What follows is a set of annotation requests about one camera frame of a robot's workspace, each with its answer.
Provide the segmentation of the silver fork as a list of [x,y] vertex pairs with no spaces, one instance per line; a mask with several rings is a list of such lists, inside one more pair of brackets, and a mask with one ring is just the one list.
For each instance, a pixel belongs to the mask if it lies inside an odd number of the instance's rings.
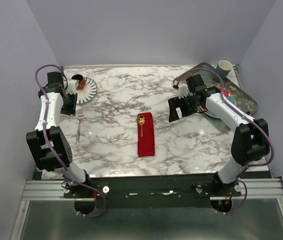
[[76,132],[76,144],[78,144],[79,141],[80,141],[81,123],[84,119],[84,110],[83,109],[80,109],[77,112],[77,119],[78,119],[78,127],[77,127],[77,132]]

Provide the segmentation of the gold spoon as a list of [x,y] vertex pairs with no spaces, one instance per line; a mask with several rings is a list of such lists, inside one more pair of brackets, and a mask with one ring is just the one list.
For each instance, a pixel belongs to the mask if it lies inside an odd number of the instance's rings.
[[137,123],[139,124],[140,126],[140,136],[143,137],[143,125],[145,124],[146,122],[146,118],[144,115],[140,114],[138,115],[137,117]]

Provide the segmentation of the red cloth napkin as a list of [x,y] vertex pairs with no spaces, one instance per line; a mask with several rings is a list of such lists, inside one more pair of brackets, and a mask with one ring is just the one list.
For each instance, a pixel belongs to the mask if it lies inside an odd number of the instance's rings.
[[138,118],[144,116],[145,123],[140,125],[137,122],[137,154],[139,157],[149,157],[155,155],[155,133],[154,121],[151,112],[144,112],[138,114]]

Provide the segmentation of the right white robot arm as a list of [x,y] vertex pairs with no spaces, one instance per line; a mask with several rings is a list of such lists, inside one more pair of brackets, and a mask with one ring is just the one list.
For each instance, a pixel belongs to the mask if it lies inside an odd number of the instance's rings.
[[179,120],[177,109],[180,109],[182,117],[188,117],[198,108],[205,108],[215,113],[233,132],[231,157],[214,174],[211,184],[212,192],[223,196],[250,163],[259,161],[270,153],[268,123],[237,108],[227,100],[221,87],[207,87],[199,74],[189,77],[186,84],[179,89],[178,96],[168,100],[168,121]]

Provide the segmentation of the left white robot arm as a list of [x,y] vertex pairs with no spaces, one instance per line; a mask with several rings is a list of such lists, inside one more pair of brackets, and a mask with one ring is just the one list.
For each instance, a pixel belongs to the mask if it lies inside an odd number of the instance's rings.
[[73,153],[61,127],[61,115],[76,113],[76,93],[67,93],[61,72],[47,73],[47,84],[38,92],[41,109],[34,131],[26,134],[26,142],[39,170],[59,173],[82,198],[93,190],[89,174],[73,161]]

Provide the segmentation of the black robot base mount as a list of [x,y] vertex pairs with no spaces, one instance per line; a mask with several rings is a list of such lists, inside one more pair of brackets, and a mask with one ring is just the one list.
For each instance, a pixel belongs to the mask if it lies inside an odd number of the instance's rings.
[[90,178],[61,184],[78,215],[94,217],[110,209],[215,208],[229,212],[241,196],[237,181],[223,184],[213,173]]

